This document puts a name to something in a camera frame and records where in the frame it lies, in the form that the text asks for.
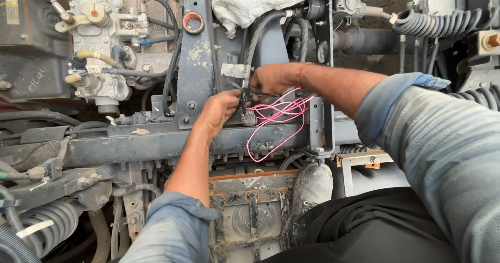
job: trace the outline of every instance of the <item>man's right hand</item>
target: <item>man's right hand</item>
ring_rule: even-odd
[[[257,68],[248,86],[255,93],[282,94],[297,85],[297,72],[304,63],[268,64]],[[258,101],[265,97],[253,95]]]

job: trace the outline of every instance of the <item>black pants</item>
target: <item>black pants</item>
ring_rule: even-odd
[[[409,187],[322,203],[298,219],[299,246],[261,262],[459,262]]]

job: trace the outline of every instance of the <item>man's left hand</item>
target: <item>man's left hand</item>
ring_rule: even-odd
[[[224,122],[236,111],[240,103],[241,91],[233,89],[211,96],[203,106],[202,113],[196,120],[196,127],[207,127],[210,138],[215,138],[222,130]]]

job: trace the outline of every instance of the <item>yellow hose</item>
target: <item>yellow hose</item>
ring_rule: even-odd
[[[79,59],[86,59],[86,58],[99,59],[99,60],[107,63],[108,65],[116,68],[116,69],[123,69],[122,65],[120,65],[119,63],[117,63],[115,60],[113,60],[112,58],[110,58],[110,57],[108,57],[106,55],[98,53],[98,52],[94,52],[94,51],[78,51],[77,52],[77,57]]]

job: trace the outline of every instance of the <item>red thread bracelet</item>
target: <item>red thread bracelet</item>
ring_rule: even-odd
[[[300,87],[300,78],[301,78],[301,73],[302,73],[303,69],[305,67],[307,67],[308,65],[312,65],[312,64],[313,64],[312,62],[305,63],[305,64],[303,64],[301,69],[298,70],[298,72],[297,72],[297,87]]]

